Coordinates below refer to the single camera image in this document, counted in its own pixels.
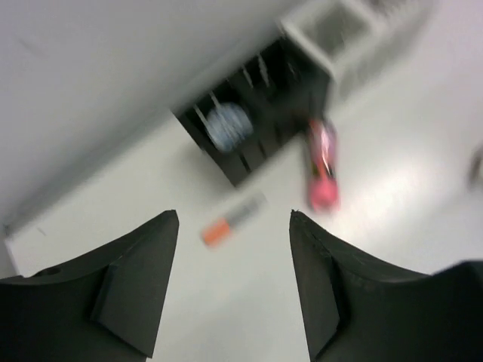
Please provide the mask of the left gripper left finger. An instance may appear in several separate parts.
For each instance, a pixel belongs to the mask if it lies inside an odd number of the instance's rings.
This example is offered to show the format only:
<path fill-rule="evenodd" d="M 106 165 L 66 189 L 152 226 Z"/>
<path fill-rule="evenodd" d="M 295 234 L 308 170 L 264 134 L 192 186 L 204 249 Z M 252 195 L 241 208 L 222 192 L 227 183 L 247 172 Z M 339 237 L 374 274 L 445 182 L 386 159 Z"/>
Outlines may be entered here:
<path fill-rule="evenodd" d="M 2 279 L 1 359 L 150 359 L 178 230 L 177 213 L 167 210 L 70 261 Z"/>

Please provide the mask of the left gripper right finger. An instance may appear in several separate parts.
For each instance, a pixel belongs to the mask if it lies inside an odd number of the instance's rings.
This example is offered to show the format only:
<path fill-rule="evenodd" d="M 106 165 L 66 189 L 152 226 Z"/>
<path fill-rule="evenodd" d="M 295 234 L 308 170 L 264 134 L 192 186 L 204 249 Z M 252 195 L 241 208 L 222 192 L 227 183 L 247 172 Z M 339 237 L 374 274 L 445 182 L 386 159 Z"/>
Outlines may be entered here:
<path fill-rule="evenodd" d="M 482 263 L 425 275 L 291 213 L 291 255 L 312 361 L 480 361 Z"/>

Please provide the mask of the orange cap marker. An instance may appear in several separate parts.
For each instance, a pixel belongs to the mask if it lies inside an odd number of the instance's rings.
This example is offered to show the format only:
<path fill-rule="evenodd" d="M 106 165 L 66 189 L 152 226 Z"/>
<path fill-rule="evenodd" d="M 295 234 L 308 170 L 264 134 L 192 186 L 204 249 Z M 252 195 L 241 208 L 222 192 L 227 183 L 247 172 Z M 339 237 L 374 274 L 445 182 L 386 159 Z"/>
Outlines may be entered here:
<path fill-rule="evenodd" d="M 230 236 L 238 226 L 255 214 L 266 202 L 262 194 L 253 195 L 202 229 L 201 239 L 207 247 L 216 247 Z"/>

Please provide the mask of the blue cap glue stick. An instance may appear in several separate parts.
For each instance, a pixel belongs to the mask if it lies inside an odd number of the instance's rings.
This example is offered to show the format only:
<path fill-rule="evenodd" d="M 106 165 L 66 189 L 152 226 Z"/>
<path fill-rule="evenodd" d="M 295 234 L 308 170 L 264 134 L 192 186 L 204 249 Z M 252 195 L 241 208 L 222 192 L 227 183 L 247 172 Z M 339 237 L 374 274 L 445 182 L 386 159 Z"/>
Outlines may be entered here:
<path fill-rule="evenodd" d="M 215 106 L 208 113 L 206 121 L 208 136 L 220 152 L 232 151 L 254 131 L 248 113 L 236 103 Z"/>

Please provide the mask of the black slotted container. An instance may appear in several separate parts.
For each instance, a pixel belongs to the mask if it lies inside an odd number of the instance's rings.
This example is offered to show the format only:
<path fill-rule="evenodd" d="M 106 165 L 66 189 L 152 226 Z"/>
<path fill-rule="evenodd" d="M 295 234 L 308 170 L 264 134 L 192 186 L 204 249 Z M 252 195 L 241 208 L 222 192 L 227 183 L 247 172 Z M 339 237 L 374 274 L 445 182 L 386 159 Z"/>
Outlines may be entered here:
<path fill-rule="evenodd" d="M 280 37 L 174 114 L 237 187 L 304 131 L 307 118 L 324 113 L 330 80 L 301 49 Z M 216 103 L 240 106 L 253 127 L 228 152 L 217 149 L 204 124 Z"/>

